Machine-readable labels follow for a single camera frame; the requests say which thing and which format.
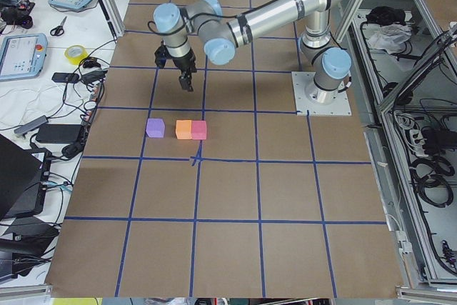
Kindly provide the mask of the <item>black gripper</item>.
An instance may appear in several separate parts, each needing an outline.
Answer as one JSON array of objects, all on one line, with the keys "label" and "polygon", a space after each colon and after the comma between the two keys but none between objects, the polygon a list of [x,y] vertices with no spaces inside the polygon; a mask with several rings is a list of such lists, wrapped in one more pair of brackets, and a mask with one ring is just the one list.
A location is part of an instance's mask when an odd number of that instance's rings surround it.
[{"label": "black gripper", "polygon": [[192,73],[196,72],[196,57],[192,49],[181,57],[170,55],[167,47],[161,43],[160,47],[154,52],[155,64],[160,69],[163,69],[168,60],[172,60],[175,67],[181,70],[179,83],[181,89],[188,92],[193,92]]}]

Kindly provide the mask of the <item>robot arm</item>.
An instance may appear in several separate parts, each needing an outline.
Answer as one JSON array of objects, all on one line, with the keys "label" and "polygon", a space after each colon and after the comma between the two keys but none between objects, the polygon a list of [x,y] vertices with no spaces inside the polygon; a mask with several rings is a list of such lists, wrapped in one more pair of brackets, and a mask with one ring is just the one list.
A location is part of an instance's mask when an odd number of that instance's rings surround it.
[{"label": "robot arm", "polygon": [[305,87],[306,96],[316,104],[330,104],[345,92],[341,86],[351,68],[351,57],[342,48],[330,44],[330,10],[342,0],[271,0],[235,16],[224,16],[218,0],[199,0],[187,6],[173,3],[159,5],[151,23],[154,34],[161,37],[155,51],[155,64],[160,69],[171,60],[181,74],[179,83],[192,91],[192,75],[196,73],[196,57],[188,40],[197,34],[204,53],[214,65],[229,63],[236,49],[251,44],[287,24],[306,19],[299,39],[299,49],[314,66],[313,80]]}]

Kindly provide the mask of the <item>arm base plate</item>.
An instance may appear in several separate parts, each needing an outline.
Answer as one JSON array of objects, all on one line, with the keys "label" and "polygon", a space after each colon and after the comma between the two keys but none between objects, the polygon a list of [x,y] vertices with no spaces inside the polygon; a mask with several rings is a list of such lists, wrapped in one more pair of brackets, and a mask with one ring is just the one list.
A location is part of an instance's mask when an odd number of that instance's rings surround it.
[{"label": "arm base plate", "polygon": [[296,114],[298,116],[351,116],[347,92],[323,91],[314,84],[314,72],[291,73]]}]

